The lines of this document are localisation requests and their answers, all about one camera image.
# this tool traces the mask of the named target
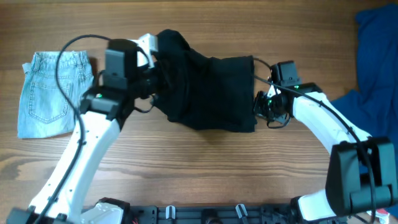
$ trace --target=blue fabric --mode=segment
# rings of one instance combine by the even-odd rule
[[[360,92],[351,90],[332,104],[372,136],[388,136],[398,155],[398,5],[362,11],[355,19]],[[397,206],[387,210],[398,216]]]
[[[19,100],[18,137],[46,138],[73,131],[73,111],[55,83],[59,52],[36,52],[32,63],[23,64],[25,82]],[[92,85],[93,73],[84,52],[65,52],[58,69],[63,91],[77,106]]]

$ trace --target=wooden surface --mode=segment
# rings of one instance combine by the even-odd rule
[[[12,207],[28,206],[69,138],[16,138],[21,65],[34,52],[59,50],[81,34],[136,39],[175,29],[209,57],[295,60],[303,80],[319,84],[333,100],[356,88],[354,15],[385,1],[17,2],[0,4],[0,220]],[[105,45],[81,40],[70,50],[87,50],[102,69]],[[260,89],[267,87],[257,83]],[[132,205],[288,202],[324,188],[328,160],[313,134],[296,121],[271,130],[259,120],[251,134],[198,132],[168,122],[154,109],[127,120],[85,204],[102,197]]]

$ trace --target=back pocket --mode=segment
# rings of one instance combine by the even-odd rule
[[[61,86],[69,96],[70,83]],[[45,124],[54,122],[67,114],[68,102],[56,86],[41,83],[30,85],[29,115]]]

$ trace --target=light blue denim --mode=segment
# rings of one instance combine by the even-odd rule
[[[59,52],[36,52],[32,63],[22,65],[25,83],[19,100],[18,137],[46,138],[73,131],[73,110],[55,83],[55,62]],[[87,53],[64,52],[58,77],[62,90],[74,106],[93,84]]]

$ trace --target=white arm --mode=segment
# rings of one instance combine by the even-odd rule
[[[67,220],[72,223],[80,223],[83,202],[95,171],[108,147],[112,145],[120,133],[118,122],[115,119],[112,121],[107,120],[105,114],[89,111],[83,114],[81,118],[86,128],[86,144],[83,146],[75,167],[60,191],[58,200],[51,206],[46,215],[47,217],[56,218],[59,213],[66,214],[68,216]],[[48,198],[54,193],[75,155],[79,138],[80,126],[77,123],[68,146],[50,179],[30,203],[30,206],[36,207],[35,213],[40,213],[44,209]]]
[[[352,127],[353,131],[359,137],[359,140],[368,140],[371,137],[369,133],[356,127],[348,121],[331,103],[323,93],[312,92],[308,95],[322,101],[328,107],[338,113],[344,121]],[[355,142],[354,138],[347,133],[346,128],[324,107],[316,102],[307,99],[304,96],[294,99],[293,116],[306,125],[312,133],[319,139],[326,150],[331,153],[333,145],[342,141]],[[302,217],[307,221],[319,220],[322,218],[335,217],[336,214],[330,208],[325,189],[314,194],[300,197],[298,205],[302,213]]]

